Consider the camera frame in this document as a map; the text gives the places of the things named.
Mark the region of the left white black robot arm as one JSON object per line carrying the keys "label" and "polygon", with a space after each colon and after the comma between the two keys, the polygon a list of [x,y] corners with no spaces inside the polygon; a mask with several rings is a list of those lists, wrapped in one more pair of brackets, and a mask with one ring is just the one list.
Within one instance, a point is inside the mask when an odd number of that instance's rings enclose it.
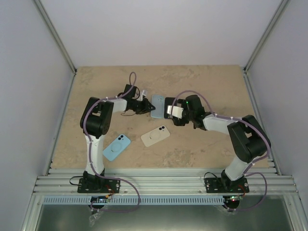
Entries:
{"label": "left white black robot arm", "polygon": [[79,180],[79,189],[101,192],[105,188],[103,143],[113,113],[132,110],[137,115],[143,115],[155,110],[155,106],[143,94],[134,98],[136,90],[137,87],[127,84],[124,92],[115,97],[89,98],[80,120],[87,142],[87,165]]}

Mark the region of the beige phone case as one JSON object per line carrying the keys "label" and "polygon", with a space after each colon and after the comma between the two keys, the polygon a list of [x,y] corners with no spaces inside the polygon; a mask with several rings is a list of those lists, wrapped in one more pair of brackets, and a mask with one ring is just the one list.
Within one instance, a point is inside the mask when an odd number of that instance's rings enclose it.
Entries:
{"label": "beige phone case", "polygon": [[141,135],[141,140],[145,147],[150,147],[170,136],[170,132],[166,126],[159,126],[143,135]]}

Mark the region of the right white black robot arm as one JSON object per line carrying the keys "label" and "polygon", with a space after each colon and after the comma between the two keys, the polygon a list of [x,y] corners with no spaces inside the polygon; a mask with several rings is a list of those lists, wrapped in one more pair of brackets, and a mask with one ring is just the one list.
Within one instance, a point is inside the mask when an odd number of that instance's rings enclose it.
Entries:
{"label": "right white black robot arm", "polygon": [[207,112],[198,95],[190,95],[185,100],[174,98],[165,105],[165,114],[175,126],[192,122],[194,129],[229,135],[235,157],[221,173],[221,187],[226,192],[234,191],[248,169],[270,152],[270,140],[253,115],[234,118]]}

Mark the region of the black smartphone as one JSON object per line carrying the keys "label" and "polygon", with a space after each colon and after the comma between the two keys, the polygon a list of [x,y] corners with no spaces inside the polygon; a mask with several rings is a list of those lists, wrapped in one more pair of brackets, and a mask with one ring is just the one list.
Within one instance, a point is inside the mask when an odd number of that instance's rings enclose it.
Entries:
{"label": "black smartphone", "polygon": [[172,105],[172,106],[178,106],[178,107],[182,107],[183,109],[186,106],[186,102],[182,99],[177,99],[174,102],[175,98],[171,98],[171,97],[166,97],[165,98],[165,106],[164,106],[164,119],[171,119],[172,116],[167,114],[167,106],[168,105]]}

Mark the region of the light blue phone case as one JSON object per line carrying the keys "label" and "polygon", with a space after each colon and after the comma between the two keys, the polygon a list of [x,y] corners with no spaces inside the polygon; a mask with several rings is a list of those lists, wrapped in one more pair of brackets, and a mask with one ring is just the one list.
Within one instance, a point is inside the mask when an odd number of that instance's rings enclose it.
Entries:
{"label": "light blue phone case", "polygon": [[153,118],[163,118],[164,117],[164,106],[165,99],[162,95],[154,94],[152,95],[152,105],[155,107],[153,111],[150,112]]}

